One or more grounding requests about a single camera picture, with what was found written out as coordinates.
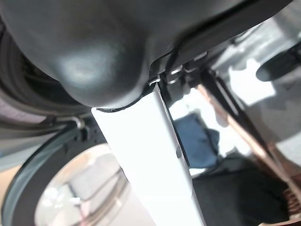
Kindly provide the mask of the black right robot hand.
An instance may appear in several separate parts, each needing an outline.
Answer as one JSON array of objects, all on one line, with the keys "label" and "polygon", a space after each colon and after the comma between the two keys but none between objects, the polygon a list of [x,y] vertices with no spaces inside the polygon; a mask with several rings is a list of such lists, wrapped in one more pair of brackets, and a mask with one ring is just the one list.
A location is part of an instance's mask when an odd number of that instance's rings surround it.
[{"label": "black right robot hand", "polygon": [[90,106],[158,226],[203,226],[159,75],[269,19],[287,0],[3,0],[13,40]]}]

